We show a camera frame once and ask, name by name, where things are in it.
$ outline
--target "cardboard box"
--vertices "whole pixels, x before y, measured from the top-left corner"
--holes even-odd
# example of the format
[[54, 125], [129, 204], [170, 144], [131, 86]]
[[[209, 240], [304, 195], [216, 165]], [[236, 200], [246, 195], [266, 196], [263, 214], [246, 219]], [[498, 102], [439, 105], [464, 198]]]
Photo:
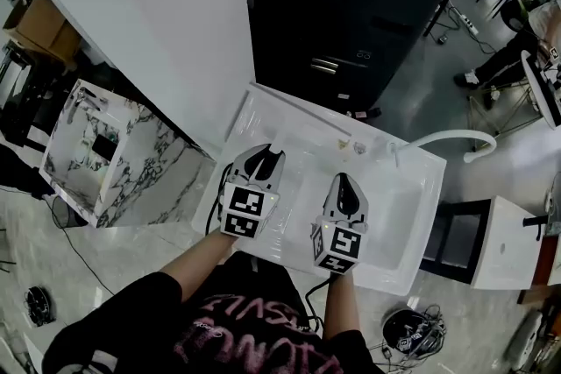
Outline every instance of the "cardboard box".
[[32, 0], [27, 6], [19, 0], [4, 23], [4, 31], [21, 46], [67, 65], [74, 64], [82, 40], [51, 0]]

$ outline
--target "white sink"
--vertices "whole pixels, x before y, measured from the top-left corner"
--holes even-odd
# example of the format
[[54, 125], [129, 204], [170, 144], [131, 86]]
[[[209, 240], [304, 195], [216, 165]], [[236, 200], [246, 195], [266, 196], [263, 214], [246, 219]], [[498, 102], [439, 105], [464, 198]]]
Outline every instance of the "white sink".
[[[369, 202], [368, 252], [354, 269], [356, 285], [407, 294], [429, 239], [446, 161], [412, 149], [400, 155], [398, 168], [388, 156], [387, 144], [404, 144], [400, 139], [290, 95], [252, 86], [195, 213], [196, 230], [205, 230], [225, 166], [264, 143], [287, 154], [280, 200], [259, 238], [240, 239], [238, 248], [329, 276], [313, 266], [310, 224], [322, 213], [334, 176], [345, 172]], [[211, 228], [218, 225], [215, 214]]]
[[[94, 151], [100, 136], [112, 157]], [[111, 227], [188, 221], [213, 165], [145, 106], [78, 80], [39, 172], [84, 220]]]

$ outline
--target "white faucet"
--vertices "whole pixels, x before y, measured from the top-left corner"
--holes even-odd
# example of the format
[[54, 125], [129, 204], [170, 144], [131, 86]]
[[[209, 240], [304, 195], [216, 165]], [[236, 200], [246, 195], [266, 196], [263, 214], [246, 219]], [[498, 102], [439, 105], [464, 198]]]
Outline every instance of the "white faucet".
[[388, 148], [391, 154], [394, 155], [395, 164], [399, 166], [399, 154], [405, 152], [408, 149], [416, 148], [419, 146], [426, 145], [430, 142], [434, 142], [435, 140], [442, 140], [442, 139], [449, 139], [449, 138], [471, 138], [471, 139], [478, 139], [483, 140], [489, 144], [485, 148], [481, 148], [476, 152], [467, 152], [464, 154], [464, 162], [469, 164], [473, 162], [477, 158], [481, 158], [482, 156], [486, 156], [487, 154], [491, 154], [494, 152], [494, 149], [497, 148], [497, 141], [491, 137], [490, 135], [486, 134], [485, 132], [481, 131], [473, 131], [473, 130], [448, 130], [448, 131], [439, 131], [424, 138], [417, 139], [410, 144], [406, 144], [404, 146], [398, 147], [396, 143], [390, 143]]

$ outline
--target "power strip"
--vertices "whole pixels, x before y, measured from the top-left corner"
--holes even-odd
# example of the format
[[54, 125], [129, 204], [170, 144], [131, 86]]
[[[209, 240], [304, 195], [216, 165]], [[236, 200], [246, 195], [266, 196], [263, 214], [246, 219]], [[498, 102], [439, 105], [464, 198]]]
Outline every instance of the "power strip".
[[461, 20], [464, 23], [465, 28], [467, 28], [467, 31], [469, 33], [471, 33], [473, 36], [477, 36], [479, 34], [477, 28], [475, 28], [475, 25], [472, 23], [470, 19], [467, 18], [465, 14], [461, 14], [458, 10], [456, 10], [456, 8], [452, 8], [451, 10], [454, 11], [456, 16], [459, 17], [459, 20]]

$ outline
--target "black t-shirt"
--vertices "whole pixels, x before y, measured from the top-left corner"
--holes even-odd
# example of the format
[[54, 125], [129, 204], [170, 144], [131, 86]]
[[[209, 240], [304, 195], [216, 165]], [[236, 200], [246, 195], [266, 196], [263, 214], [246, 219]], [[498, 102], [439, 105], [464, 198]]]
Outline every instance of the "black t-shirt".
[[322, 340], [286, 270], [236, 253], [181, 304], [157, 272], [62, 330], [43, 372], [381, 373], [358, 330]]

